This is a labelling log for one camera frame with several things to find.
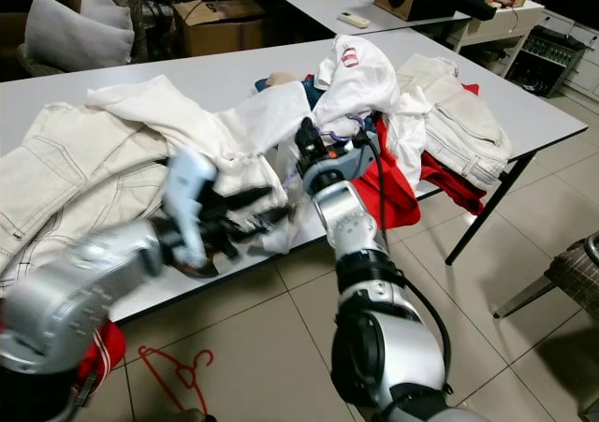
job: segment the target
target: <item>tiled floor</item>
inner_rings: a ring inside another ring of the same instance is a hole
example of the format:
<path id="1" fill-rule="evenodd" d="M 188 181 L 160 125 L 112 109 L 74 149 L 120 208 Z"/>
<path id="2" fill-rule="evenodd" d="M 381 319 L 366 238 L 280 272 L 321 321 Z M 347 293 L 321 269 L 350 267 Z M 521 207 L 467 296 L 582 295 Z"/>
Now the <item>tiled floor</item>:
<path id="1" fill-rule="evenodd" d="M 551 103 L 591 129 L 538 154 L 452 268 L 443 258 L 467 222 L 445 196 L 389 233 L 393 259 L 446 321 L 450 402 L 493 422 L 575 422 L 599 397 L 599 328 L 560 290 L 491 317 L 552 255 L 599 229 L 599 116 L 566 97 Z M 333 269 L 316 244 L 125 326 L 126 364 L 78 422 L 159 421 L 203 401 L 219 422 L 358 421 L 328 373 Z"/>

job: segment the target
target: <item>white desk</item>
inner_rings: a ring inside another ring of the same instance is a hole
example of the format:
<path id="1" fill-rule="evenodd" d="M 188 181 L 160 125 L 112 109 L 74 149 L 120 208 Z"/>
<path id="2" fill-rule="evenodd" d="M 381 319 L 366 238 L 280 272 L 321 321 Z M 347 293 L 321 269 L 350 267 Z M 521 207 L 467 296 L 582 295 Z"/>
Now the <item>white desk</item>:
<path id="1" fill-rule="evenodd" d="M 365 38 L 378 46 L 396 67 L 415 52 L 428 56 L 441 55 L 456 62 L 460 68 L 460 79 L 480 85 L 481 96 L 512 140 L 514 158 L 519 159 L 513 170 L 520 169 L 521 172 L 536 151 L 586 129 L 586 125 L 580 121 L 413 30 L 369 34 Z M 20 144 L 44 104 L 66 101 L 79 105 L 88 88 L 140 82 L 166 74 L 184 95 L 196 100 L 200 106 L 208 110 L 222 110 L 248 97 L 255 80 L 267 77 L 272 71 L 288 71 L 301 77 L 314 72 L 320 61 L 328 55 L 330 45 L 330 40 L 322 40 L 0 83 L 0 153 L 6 153 Z M 230 71 L 235 72 L 234 80 L 227 78 L 230 77 Z M 510 181 L 513 182 L 517 176 L 518 171 L 510 173 Z M 423 188 L 418 192 L 420 197 L 433 192 L 434 187 L 431 185 L 422 185 Z M 496 193 L 491 198 L 485 210 L 487 215 L 510 185 L 508 181 L 500 186 L 499 191 L 502 193 Z M 486 216 L 479 216 L 473 226 L 479 221 L 482 224 L 485 219 Z M 467 232 L 464 237 L 466 242 L 474 232 L 475 230 L 473 233 L 470 230 Z M 312 214 L 296 238 L 295 245 L 318 239 L 323 234 L 324 230 Z M 146 285 L 117 305 L 111 317 L 118 321 L 148 312 L 159 305 L 196 293 L 199 289 L 207 289 L 206 285 L 217 284 L 267 258 L 267 255 L 245 256 L 236 265 L 220 261 L 216 266 L 221 275 L 201 281 L 189 279 L 174 269 L 167 269 L 159 280 Z"/>
<path id="2" fill-rule="evenodd" d="M 316 20 L 336 35 L 359 36 L 372 32 L 402 29 L 434 22 L 452 22 L 470 20 L 468 15 L 456 12 L 453 17 L 405 22 L 374 5 L 374 0 L 285 0 L 293 7 Z M 341 12 L 349 12 L 369 20 L 371 23 L 364 29 L 359 29 L 346 22 L 337 20 Z"/>

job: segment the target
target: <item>gray pillow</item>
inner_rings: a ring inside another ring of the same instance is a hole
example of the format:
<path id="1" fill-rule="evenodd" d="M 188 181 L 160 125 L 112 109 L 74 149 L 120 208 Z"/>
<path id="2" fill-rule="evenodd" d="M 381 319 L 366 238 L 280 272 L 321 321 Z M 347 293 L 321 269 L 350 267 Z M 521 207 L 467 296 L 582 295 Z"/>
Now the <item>gray pillow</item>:
<path id="1" fill-rule="evenodd" d="M 65 71 L 124 65 L 133 31 L 84 17 L 54 0 L 34 0 L 25 27 L 27 54 Z"/>
<path id="2" fill-rule="evenodd" d="M 81 0 L 81 15 L 108 26 L 133 30 L 129 7 L 120 7 L 112 0 Z"/>

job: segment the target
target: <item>white cabinet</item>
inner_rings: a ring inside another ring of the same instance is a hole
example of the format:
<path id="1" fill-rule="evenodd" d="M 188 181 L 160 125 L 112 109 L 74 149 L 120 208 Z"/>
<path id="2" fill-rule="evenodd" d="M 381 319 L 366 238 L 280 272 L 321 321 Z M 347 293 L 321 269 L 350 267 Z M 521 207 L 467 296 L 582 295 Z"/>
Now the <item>white cabinet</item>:
<path id="1" fill-rule="evenodd" d="M 527 0 L 522 7 L 498 8 L 491 20 L 482 22 L 471 19 L 466 23 L 454 24 L 447 41 L 453 45 L 453 51 L 460 52 L 463 46 L 519 38 L 504 67 L 501 71 L 496 71 L 503 78 L 526 41 L 526 37 L 543 16 L 542 10 L 543 6 L 530 0 Z"/>
<path id="2" fill-rule="evenodd" d="M 551 29 L 552 31 L 559 32 L 560 34 L 567 34 L 574 27 L 573 20 L 569 20 L 557 13 L 549 12 L 546 9 L 543 10 L 537 24 L 547 27 L 547 29 Z"/>
<path id="3" fill-rule="evenodd" d="M 599 65 L 592 64 L 588 60 L 581 59 L 574 67 L 568 79 L 579 87 L 594 92 L 599 85 Z"/>
<path id="4" fill-rule="evenodd" d="M 599 100 L 599 31 L 577 24 L 573 20 L 544 9 L 538 23 L 560 34 L 572 36 L 587 48 L 565 85 L 595 100 Z"/>

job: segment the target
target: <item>remote control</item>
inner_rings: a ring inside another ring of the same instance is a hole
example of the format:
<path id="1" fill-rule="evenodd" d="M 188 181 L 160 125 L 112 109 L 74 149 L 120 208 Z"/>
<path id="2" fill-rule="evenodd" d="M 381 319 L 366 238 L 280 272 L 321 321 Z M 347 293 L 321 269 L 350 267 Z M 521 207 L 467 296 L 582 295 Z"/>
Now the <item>remote control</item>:
<path id="1" fill-rule="evenodd" d="M 341 20 L 342 22 L 347 22 L 352 26 L 359 27 L 360 29 L 364 29 L 368 27 L 371 23 L 365 18 L 359 17 L 358 15 L 354 15 L 353 13 L 341 12 L 337 17 L 337 20 Z"/>

